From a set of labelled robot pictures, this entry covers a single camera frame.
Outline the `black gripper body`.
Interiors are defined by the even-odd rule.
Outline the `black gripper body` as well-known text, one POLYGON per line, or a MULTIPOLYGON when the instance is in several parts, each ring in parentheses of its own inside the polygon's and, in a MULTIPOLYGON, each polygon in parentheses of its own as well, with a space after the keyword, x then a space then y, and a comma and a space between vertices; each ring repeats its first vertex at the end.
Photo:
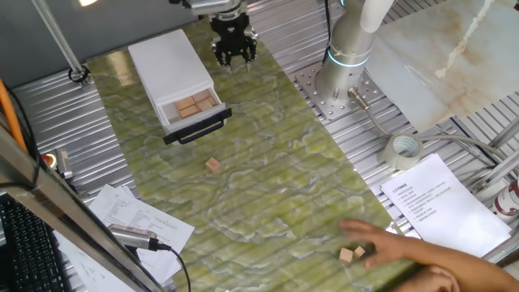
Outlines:
POLYGON ((247 14, 240 14, 231 20, 213 18, 210 22, 212 30, 219 36, 221 47, 225 52, 240 54, 245 49, 245 30, 250 24, 247 14))

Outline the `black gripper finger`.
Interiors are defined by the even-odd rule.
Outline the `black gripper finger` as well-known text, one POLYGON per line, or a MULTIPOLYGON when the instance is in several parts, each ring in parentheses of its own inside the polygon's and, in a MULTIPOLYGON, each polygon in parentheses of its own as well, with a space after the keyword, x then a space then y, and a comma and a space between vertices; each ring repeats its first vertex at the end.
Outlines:
POLYGON ((245 61, 246 71, 249 71, 249 66, 255 61, 257 40, 254 36, 245 37, 245 49, 242 52, 242 57, 245 61))
POLYGON ((213 39, 212 40, 212 51, 217 59, 218 64, 225 68, 229 73, 232 72, 232 55, 231 52, 225 52, 224 49, 221 47, 220 39, 213 39))

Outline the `person's right hand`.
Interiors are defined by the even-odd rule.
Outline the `person's right hand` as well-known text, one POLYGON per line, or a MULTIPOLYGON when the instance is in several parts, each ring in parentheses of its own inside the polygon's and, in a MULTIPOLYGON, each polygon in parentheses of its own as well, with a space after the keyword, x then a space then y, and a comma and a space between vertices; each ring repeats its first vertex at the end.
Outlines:
POLYGON ((345 231, 346 238, 374 245, 375 253, 364 260, 366 269, 405 258, 405 246, 410 238, 393 234, 365 221, 341 220, 338 225, 345 231))

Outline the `person's left hand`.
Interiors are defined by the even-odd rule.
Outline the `person's left hand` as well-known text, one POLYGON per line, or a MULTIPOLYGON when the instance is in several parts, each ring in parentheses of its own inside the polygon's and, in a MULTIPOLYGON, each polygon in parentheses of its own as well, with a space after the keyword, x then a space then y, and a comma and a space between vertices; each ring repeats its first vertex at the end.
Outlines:
POLYGON ((427 266, 392 292, 460 292, 461 288, 447 269, 427 266))

